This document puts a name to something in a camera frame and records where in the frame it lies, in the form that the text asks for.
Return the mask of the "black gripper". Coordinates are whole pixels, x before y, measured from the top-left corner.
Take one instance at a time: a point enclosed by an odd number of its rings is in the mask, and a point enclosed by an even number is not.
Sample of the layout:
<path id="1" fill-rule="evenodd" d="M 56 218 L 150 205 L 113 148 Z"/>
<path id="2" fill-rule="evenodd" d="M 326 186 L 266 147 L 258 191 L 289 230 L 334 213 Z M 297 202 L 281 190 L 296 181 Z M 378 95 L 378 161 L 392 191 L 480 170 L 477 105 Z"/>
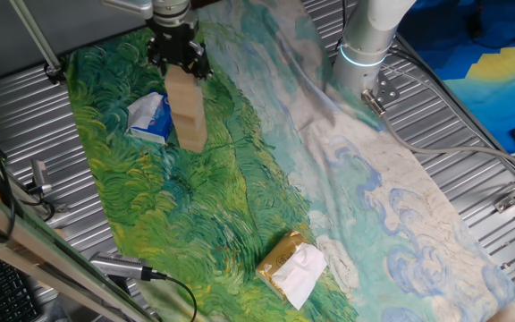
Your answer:
<path id="1" fill-rule="evenodd" d="M 191 67 L 194 76 L 199 80 L 211 78 L 214 71 L 207 58 L 206 46 L 198 43 L 199 23 L 190 22 L 166 27 L 149 21 L 148 27 L 153 38 L 147 45 L 148 62 L 155 66 L 162 75 L 167 73 L 167 64 Z"/>

